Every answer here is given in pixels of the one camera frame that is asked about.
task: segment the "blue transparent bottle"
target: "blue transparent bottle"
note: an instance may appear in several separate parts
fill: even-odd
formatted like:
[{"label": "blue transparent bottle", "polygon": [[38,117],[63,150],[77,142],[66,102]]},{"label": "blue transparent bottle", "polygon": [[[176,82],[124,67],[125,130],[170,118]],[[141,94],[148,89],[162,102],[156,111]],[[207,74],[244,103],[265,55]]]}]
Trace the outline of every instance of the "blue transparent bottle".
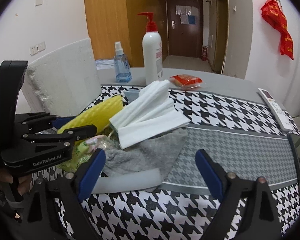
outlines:
[{"label": "blue transparent bottle", "polygon": [[132,77],[127,56],[123,53],[120,41],[115,42],[114,46],[114,71],[117,83],[128,83]]}]

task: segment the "brown door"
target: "brown door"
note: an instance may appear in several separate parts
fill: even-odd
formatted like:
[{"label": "brown door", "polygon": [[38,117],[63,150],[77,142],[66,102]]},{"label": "brown door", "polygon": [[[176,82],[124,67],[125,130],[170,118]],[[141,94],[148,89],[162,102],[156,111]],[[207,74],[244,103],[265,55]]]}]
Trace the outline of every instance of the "brown door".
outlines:
[{"label": "brown door", "polygon": [[[176,13],[176,6],[181,15]],[[185,15],[183,6],[193,8],[191,16]],[[202,0],[167,0],[167,14],[169,55],[200,58],[203,41]]]},{"label": "brown door", "polygon": [[221,74],[228,39],[228,0],[217,1],[217,37],[212,70]]}]

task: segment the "metal bolt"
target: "metal bolt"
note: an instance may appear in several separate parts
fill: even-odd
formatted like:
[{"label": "metal bolt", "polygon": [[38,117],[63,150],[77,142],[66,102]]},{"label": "metal bolt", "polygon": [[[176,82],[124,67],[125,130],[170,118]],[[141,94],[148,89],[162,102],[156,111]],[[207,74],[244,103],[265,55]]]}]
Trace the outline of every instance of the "metal bolt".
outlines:
[{"label": "metal bolt", "polygon": [[72,179],[74,177],[74,173],[73,172],[68,172],[67,174],[66,174],[66,178],[67,179]]},{"label": "metal bolt", "polygon": [[237,175],[234,172],[228,172],[227,176],[229,179],[234,179]]},{"label": "metal bolt", "polygon": [[43,182],[43,179],[38,178],[35,182],[36,182],[36,184],[39,184],[39,185],[40,185],[40,184]]},{"label": "metal bolt", "polygon": [[261,184],[264,184],[267,182],[266,178],[265,177],[259,177],[258,178],[258,181],[261,183]]}]

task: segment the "remote control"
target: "remote control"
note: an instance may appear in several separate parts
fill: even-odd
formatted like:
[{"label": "remote control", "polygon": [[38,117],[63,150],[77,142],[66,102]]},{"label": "remote control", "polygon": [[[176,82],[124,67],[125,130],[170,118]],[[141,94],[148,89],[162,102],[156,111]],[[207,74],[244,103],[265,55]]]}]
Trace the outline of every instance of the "remote control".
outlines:
[{"label": "remote control", "polygon": [[270,93],[267,90],[259,88],[260,95],[266,104],[270,107],[272,114],[276,117],[281,129],[285,132],[293,131],[293,127],[289,122],[288,117],[282,111],[278,103],[273,99]]}]

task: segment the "black and white tablecloth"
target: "black and white tablecloth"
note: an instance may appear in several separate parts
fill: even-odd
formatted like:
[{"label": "black and white tablecloth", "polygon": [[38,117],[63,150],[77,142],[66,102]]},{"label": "black and white tablecloth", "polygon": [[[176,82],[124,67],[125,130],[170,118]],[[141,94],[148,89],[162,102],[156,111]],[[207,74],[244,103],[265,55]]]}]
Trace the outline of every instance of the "black and white tablecloth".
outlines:
[{"label": "black and white tablecloth", "polygon": [[[88,108],[128,88],[140,89],[102,86],[102,94]],[[195,166],[194,154],[200,148],[207,150],[226,171],[235,171],[245,179],[254,180],[260,175],[267,178],[284,233],[300,214],[300,197],[287,136],[270,109],[263,104],[202,91],[170,90],[170,97],[175,108],[190,119],[188,141],[176,164],[152,193],[91,195],[83,201],[82,207],[98,234],[103,239],[117,240],[200,239],[220,205],[210,195]],[[62,175],[62,170],[52,167],[35,173],[33,181]],[[56,199],[56,203],[61,222],[71,235],[71,225],[63,219],[62,201]],[[225,239],[235,236],[245,204],[245,199],[238,203]]]}]

